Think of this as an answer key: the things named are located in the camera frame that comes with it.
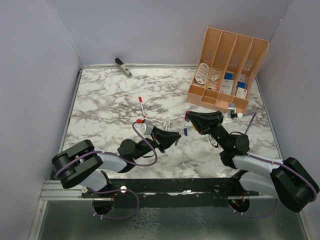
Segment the purple pen cap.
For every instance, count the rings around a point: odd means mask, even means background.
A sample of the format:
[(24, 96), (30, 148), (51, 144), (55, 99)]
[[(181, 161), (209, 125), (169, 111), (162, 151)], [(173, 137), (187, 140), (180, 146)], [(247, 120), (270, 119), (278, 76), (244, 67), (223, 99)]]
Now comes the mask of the purple pen cap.
[(186, 112), (185, 112), (185, 115), (184, 115), (184, 120), (186, 121), (186, 122), (188, 122), (189, 121), (189, 117), (188, 117), (188, 114), (190, 113), (190, 111), (189, 110), (187, 110)]

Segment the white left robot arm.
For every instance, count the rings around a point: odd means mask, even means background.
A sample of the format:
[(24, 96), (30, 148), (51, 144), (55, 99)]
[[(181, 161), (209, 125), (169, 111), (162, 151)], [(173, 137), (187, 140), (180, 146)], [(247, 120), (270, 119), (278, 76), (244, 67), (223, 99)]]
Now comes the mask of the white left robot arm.
[(181, 134), (146, 126), (139, 137), (139, 142), (123, 140), (116, 153), (95, 147), (89, 139), (82, 140), (52, 158), (55, 178), (64, 189), (81, 185), (93, 189), (101, 198), (106, 197), (111, 190), (106, 170), (127, 173), (134, 167), (151, 167), (158, 161), (157, 151), (164, 153)]

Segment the white pen purple ink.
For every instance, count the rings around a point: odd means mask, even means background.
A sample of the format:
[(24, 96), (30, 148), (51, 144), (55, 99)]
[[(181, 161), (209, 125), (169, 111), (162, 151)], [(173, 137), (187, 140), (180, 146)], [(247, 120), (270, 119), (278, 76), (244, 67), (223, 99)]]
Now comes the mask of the white pen purple ink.
[[(181, 136), (182, 136), (182, 132), (183, 132), (185, 126), (186, 126), (186, 123), (187, 123), (187, 120), (184, 120), (183, 125), (182, 125), (182, 127), (181, 127), (181, 129), (180, 129), (180, 131), (179, 131), (180, 138), (181, 138)], [(175, 146), (178, 145), (180, 138), (176, 140), (176, 142), (175, 142), (175, 144), (174, 144)]]

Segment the white pen red ink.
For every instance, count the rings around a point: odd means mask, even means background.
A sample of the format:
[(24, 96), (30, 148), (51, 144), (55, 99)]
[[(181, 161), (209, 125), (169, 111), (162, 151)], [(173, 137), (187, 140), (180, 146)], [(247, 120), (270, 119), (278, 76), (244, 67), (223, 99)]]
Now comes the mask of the white pen red ink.
[(146, 118), (146, 114), (145, 114), (145, 110), (144, 110), (143, 102), (142, 102), (142, 103), (139, 103), (139, 104), (140, 104), (140, 107), (141, 107), (142, 116), (143, 116), (143, 118)]

